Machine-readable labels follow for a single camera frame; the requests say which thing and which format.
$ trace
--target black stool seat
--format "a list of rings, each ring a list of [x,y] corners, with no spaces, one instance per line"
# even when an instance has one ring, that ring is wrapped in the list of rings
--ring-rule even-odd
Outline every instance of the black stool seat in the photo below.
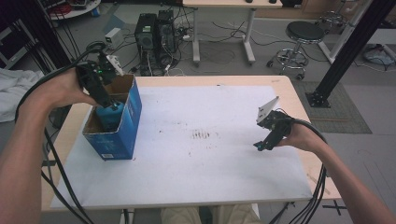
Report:
[[[307,21],[293,21],[286,28],[286,33],[291,39],[302,42],[320,42],[324,37],[322,29]]]

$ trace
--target caster wheel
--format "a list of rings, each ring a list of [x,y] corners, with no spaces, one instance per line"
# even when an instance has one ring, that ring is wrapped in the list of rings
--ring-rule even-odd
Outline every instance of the caster wheel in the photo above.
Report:
[[[301,80],[304,79],[304,75],[303,74],[299,74],[299,75],[297,75],[296,79],[301,81]]]
[[[269,61],[269,62],[267,63],[267,67],[272,67],[273,64],[274,64],[273,61]]]
[[[281,61],[281,62],[285,62],[287,58],[288,58],[288,55],[284,54],[284,55],[282,55],[282,57],[280,58],[280,61]]]

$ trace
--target forearm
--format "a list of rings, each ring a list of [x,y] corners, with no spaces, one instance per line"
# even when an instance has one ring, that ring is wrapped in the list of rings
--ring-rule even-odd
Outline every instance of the forearm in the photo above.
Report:
[[[340,192],[354,223],[395,223],[395,216],[347,168],[332,148],[315,152]]]
[[[39,221],[41,146],[49,112],[39,102],[28,102],[21,107],[13,134],[0,158],[1,223]]]

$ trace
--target metal table leg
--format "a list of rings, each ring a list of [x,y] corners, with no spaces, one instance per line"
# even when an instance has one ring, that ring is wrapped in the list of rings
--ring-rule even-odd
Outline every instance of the metal table leg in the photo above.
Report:
[[[199,53],[199,40],[198,40],[198,8],[196,7],[194,9],[194,38],[192,41],[192,60],[195,63],[199,63],[201,61],[200,59],[200,53]]]
[[[254,14],[256,13],[256,8],[252,8],[249,12],[248,15],[248,25],[247,25],[247,35],[243,36],[243,41],[244,41],[244,46],[245,46],[245,51],[247,53],[247,59],[250,64],[253,64],[256,62],[256,59],[254,58],[253,55],[253,50],[251,49],[250,46],[250,35],[251,35],[251,29],[253,27],[253,21],[254,21]]]

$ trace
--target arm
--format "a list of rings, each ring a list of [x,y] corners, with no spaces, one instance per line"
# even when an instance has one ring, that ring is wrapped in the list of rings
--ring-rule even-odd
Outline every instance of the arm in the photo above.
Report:
[[[38,87],[20,107],[19,118],[0,155],[0,223],[38,223],[44,128],[55,107],[96,102],[80,89],[70,69]]]
[[[396,223],[396,217],[347,168],[334,150],[305,126],[293,124],[291,134],[278,146],[297,147],[319,157],[340,192],[354,223]]]

